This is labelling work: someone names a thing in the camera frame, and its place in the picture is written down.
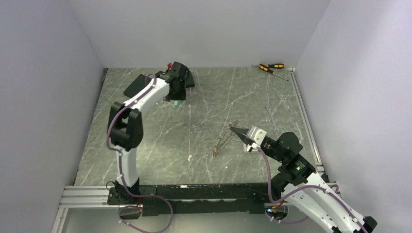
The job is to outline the large metal keyring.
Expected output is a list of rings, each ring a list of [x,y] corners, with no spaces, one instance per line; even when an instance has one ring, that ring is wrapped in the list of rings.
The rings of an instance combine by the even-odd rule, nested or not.
[[[239,125],[239,120],[232,120],[225,130],[220,134],[216,145],[212,149],[212,157],[217,157],[220,150],[222,150],[231,140],[232,135],[234,134],[230,128],[237,127]]]

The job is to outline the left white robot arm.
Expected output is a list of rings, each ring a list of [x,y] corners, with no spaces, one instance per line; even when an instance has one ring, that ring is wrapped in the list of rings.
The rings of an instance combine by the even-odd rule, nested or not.
[[[173,62],[165,71],[138,75],[123,93],[128,99],[111,105],[105,142],[116,153],[114,184],[126,203],[135,203],[140,196],[136,151],[144,136],[143,116],[161,100],[185,100],[186,89],[194,86],[189,68]]]

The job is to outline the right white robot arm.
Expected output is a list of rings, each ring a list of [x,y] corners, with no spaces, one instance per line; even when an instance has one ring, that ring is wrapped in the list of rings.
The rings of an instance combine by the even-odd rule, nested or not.
[[[363,216],[351,208],[327,184],[300,154],[303,147],[295,133],[286,132],[272,139],[256,126],[249,129],[231,126],[230,130],[241,139],[248,152],[257,150],[262,154],[267,164],[271,203],[292,204],[327,233],[371,233],[378,225],[373,217]],[[280,163],[275,176],[271,176],[268,158]]]

